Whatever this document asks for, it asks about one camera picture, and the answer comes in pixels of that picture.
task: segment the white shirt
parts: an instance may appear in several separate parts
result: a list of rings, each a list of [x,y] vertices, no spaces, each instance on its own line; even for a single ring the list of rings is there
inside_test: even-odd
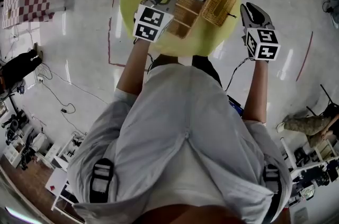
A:
[[[172,204],[225,206],[220,191],[187,142],[155,183],[144,212]]]
[[[264,166],[276,166],[282,184],[275,217],[279,215],[292,181],[266,127],[243,121],[211,76],[175,64],[151,70],[138,97],[116,90],[113,103],[93,124],[68,166],[69,182],[80,202],[75,210],[87,224],[133,223],[147,205],[152,207],[150,197],[164,189],[157,189],[158,182],[187,145],[199,160],[198,168],[206,171],[199,173],[202,181],[194,183],[205,186],[203,195],[195,194],[219,202],[220,192],[225,206],[246,223],[262,223],[274,194],[263,180]],[[108,200],[90,203],[93,166],[102,158],[114,164]],[[177,179],[189,186],[187,179]]]

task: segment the box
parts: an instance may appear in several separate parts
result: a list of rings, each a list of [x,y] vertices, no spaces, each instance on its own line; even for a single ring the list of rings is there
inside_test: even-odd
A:
[[[140,4],[134,17],[133,36],[155,42],[166,31],[174,15]]]
[[[280,44],[277,33],[271,29],[248,28],[246,46],[255,60],[276,60]]]
[[[181,39],[186,38],[198,20],[205,1],[178,0],[175,5],[174,19],[167,31]]]

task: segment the shoe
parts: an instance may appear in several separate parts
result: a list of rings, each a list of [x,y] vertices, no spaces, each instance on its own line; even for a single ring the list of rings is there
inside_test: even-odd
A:
[[[276,127],[276,131],[277,131],[278,133],[282,132],[282,131],[284,130],[284,126],[285,126],[285,123],[284,123],[284,122],[279,123],[279,124],[277,125],[277,127]]]
[[[40,51],[40,53],[39,53],[39,58],[43,61],[43,51]]]
[[[38,52],[38,43],[37,42],[33,44],[33,50],[35,52]]]

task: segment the wooden floor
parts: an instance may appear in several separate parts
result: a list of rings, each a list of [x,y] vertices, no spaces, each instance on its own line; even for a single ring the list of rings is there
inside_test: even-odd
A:
[[[55,196],[44,186],[53,172],[52,169],[42,162],[29,162],[28,169],[23,171],[19,167],[14,168],[5,156],[1,158],[0,165],[17,189],[50,221],[55,224],[75,224],[57,210],[51,211]]]

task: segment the camouflage pants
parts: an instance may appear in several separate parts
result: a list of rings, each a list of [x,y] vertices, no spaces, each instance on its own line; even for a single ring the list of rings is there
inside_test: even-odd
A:
[[[331,118],[313,116],[308,118],[290,119],[285,122],[284,129],[303,132],[311,147],[321,142],[321,131],[329,124]]]

